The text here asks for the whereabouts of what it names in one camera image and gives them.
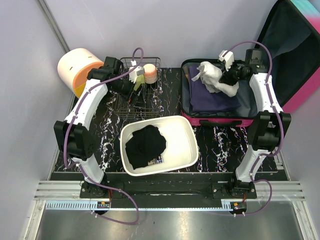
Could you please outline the pink teal cartoon suitcase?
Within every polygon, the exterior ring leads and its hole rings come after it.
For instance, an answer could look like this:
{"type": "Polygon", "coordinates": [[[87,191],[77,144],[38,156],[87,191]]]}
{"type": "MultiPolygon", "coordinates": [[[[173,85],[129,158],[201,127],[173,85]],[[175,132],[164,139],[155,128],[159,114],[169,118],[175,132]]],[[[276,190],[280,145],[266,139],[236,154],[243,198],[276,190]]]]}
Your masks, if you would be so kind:
{"type": "MultiPolygon", "coordinates": [[[[272,7],[259,34],[257,49],[266,65],[272,64],[272,85],[279,105],[293,113],[320,86],[320,13],[307,0],[279,0],[272,7]]],[[[193,126],[248,127],[257,115],[254,93],[249,82],[239,83],[240,107],[228,112],[192,111],[189,70],[201,59],[185,60],[181,65],[181,114],[193,126]]]]}

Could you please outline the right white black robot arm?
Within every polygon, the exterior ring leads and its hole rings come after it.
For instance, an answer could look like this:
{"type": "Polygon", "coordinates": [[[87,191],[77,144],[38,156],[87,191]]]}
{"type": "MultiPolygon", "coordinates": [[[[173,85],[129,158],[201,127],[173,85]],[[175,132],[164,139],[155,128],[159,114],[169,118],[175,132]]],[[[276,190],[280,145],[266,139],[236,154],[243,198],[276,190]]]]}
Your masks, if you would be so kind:
{"type": "Polygon", "coordinates": [[[260,49],[248,49],[243,66],[238,66],[234,54],[223,50],[219,61],[224,64],[224,83],[247,80],[253,92],[257,115],[247,130],[247,151],[231,179],[221,187],[224,195],[240,198],[255,192],[255,176],[266,157],[277,154],[291,123],[291,115],[284,113],[278,103],[272,82],[272,64],[265,64],[260,49]]]}

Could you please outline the purple garment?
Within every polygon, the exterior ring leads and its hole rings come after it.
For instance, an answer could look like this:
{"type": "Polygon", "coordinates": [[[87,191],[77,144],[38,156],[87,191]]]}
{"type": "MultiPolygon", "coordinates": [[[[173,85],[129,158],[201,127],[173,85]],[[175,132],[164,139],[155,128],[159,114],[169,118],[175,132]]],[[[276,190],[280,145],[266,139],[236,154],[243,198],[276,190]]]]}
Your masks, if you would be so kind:
{"type": "Polygon", "coordinates": [[[189,73],[189,95],[190,104],[194,113],[220,113],[233,111],[241,106],[236,95],[228,97],[223,92],[210,93],[200,79],[192,81],[199,71],[196,69],[199,65],[190,65],[189,73]]]}

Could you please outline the white rectangular tray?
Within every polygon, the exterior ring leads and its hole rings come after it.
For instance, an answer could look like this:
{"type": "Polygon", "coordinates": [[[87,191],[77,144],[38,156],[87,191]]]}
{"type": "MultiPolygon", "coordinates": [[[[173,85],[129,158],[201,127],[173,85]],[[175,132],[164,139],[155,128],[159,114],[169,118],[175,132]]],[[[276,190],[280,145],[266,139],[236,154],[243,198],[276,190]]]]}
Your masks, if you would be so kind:
{"type": "Polygon", "coordinates": [[[194,165],[199,158],[195,133],[190,122],[181,115],[140,120],[127,124],[120,133],[120,156],[123,169],[133,177],[160,174],[194,165]],[[158,127],[166,140],[166,149],[161,154],[161,163],[134,169],[130,164],[125,147],[133,132],[145,126],[158,127]]]}

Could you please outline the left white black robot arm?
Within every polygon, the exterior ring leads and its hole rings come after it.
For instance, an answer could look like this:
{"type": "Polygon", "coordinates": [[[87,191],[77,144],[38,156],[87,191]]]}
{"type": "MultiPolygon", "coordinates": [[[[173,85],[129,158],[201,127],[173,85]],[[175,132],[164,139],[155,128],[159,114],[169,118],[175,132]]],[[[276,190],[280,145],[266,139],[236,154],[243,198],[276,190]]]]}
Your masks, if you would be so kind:
{"type": "Polygon", "coordinates": [[[53,126],[65,168],[80,168],[84,180],[92,184],[90,192],[97,198],[108,193],[108,186],[102,182],[105,174],[95,158],[97,145],[89,129],[98,105],[108,92],[107,84],[117,84],[127,75],[123,68],[122,61],[107,56],[101,67],[91,69],[74,108],[63,121],[58,120],[53,126]]]}

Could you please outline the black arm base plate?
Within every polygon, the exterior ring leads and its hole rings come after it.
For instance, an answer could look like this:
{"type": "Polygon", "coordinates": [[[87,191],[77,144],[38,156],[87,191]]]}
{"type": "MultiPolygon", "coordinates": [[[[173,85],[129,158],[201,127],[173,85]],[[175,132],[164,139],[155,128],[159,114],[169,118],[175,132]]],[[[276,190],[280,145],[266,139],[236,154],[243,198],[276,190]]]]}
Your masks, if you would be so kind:
{"type": "Polygon", "coordinates": [[[102,185],[118,188],[130,195],[201,195],[214,199],[256,199],[253,182],[236,180],[234,173],[174,172],[146,176],[108,172],[102,185]]]}

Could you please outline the black garment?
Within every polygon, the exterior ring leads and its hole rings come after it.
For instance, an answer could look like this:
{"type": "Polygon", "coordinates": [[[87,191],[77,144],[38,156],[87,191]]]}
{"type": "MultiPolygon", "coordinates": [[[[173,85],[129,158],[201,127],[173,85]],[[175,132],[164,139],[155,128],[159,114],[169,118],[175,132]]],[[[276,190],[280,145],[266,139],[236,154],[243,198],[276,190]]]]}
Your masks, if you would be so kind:
{"type": "Polygon", "coordinates": [[[134,131],[132,138],[125,144],[128,161],[134,170],[163,163],[162,154],[166,148],[165,137],[154,125],[134,131]]]}

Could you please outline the white towel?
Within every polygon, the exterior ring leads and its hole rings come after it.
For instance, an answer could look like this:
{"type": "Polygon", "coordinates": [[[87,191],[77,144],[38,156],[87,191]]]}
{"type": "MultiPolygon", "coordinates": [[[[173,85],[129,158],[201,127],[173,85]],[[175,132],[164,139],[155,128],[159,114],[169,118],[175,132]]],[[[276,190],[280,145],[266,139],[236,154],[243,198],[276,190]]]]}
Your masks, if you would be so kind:
{"type": "Polygon", "coordinates": [[[210,93],[224,93],[228,97],[234,97],[239,89],[239,84],[231,86],[226,83],[221,83],[219,80],[222,79],[223,73],[222,70],[215,65],[211,64],[208,61],[203,61],[196,68],[199,72],[196,76],[192,77],[191,80],[193,82],[197,80],[201,80],[201,82],[205,85],[205,88],[210,93]]]}

